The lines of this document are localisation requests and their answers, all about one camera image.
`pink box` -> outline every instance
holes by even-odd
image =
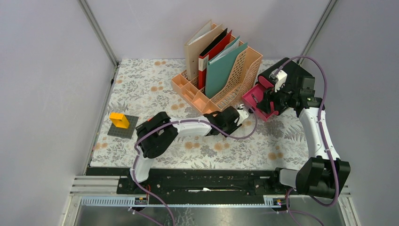
[[[270,87],[273,87],[273,85],[271,83],[269,83],[267,80],[266,81],[262,81],[262,84],[267,86],[263,86],[261,84],[256,84],[252,89],[250,89],[246,94],[244,94],[242,96],[242,101],[244,102],[245,105],[252,107],[253,109],[255,109],[255,114],[257,116],[259,116],[259,118],[261,118],[263,121],[267,121],[272,115],[278,115],[279,112],[274,110],[274,103],[270,102],[270,107],[272,110],[271,114],[266,114],[265,112],[259,110],[256,107],[256,102],[254,100],[254,98],[251,96],[251,94],[254,94],[254,96],[256,97],[257,101],[261,101],[263,99],[263,92]]]

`red binder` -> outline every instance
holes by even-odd
[[[231,38],[232,30],[222,38],[218,40],[218,37],[199,55],[198,58],[198,89],[202,89],[205,86],[205,80],[207,76],[207,65],[208,61],[219,54],[229,43]],[[219,36],[227,33],[227,28]]]

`teal folder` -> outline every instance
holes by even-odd
[[[242,44],[235,50],[231,51],[227,55],[219,58],[217,61],[209,61],[207,65],[207,79],[205,81],[205,95],[211,99],[214,95],[220,92],[229,79],[231,70],[233,69],[234,62],[238,54],[244,51],[248,46],[248,43]]]

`red object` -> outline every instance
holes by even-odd
[[[252,107],[255,110],[255,114],[257,116],[259,116],[259,118],[261,118],[263,121],[267,121],[272,115],[278,115],[279,112],[274,110],[273,102],[270,102],[271,114],[266,114],[265,112],[259,110],[256,107],[256,102],[255,102],[254,98],[251,96],[251,94],[253,94],[256,97],[256,99],[260,102],[263,99],[263,92],[270,87],[273,87],[273,85],[269,81],[264,79],[262,81],[262,84],[259,84],[259,83],[256,84],[252,89],[250,89],[241,98],[242,101],[244,102],[244,104]]]
[[[207,65],[208,61],[218,55],[229,43],[231,38],[232,30],[208,53],[203,57],[199,56],[199,66],[198,66],[198,89],[202,89],[205,86],[205,80],[207,77]]]

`beige folder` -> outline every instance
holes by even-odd
[[[201,29],[199,29],[185,44],[184,56],[186,58],[187,79],[191,81],[198,75],[198,56],[213,41],[213,39],[222,33],[223,24],[212,29],[212,20],[209,20]]]

